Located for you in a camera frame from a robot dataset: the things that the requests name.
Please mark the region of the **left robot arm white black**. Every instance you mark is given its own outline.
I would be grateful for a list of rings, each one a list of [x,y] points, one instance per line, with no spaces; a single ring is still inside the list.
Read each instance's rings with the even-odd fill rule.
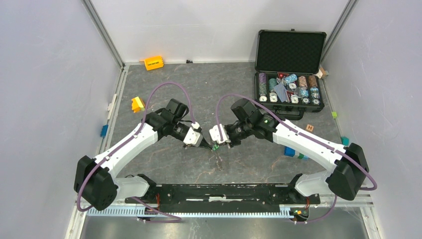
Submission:
[[[94,158],[83,156],[78,161],[74,182],[77,203],[84,199],[91,207],[101,211],[115,200],[129,197],[152,202],[156,198],[156,189],[145,176],[117,176],[143,150],[166,136],[183,142],[187,147],[212,149],[198,123],[186,125],[183,117],[188,112],[187,105],[171,99],[165,108],[148,113],[145,123],[140,123],[113,147]]]

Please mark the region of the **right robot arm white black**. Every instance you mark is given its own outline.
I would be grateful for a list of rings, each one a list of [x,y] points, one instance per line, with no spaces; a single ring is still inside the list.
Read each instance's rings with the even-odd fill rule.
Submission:
[[[210,130],[213,141],[234,147],[254,136],[302,153],[325,169],[318,173],[300,174],[292,180],[293,186],[288,188],[287,195],[293,203],[322,193],[333,193],[353,201],[358,192],[365,189],[364,181],[373,180],[363,148],[356,143],[345,146],[320,138],[245,98],[236,101],[231,110],[237,121],[214,126]]]

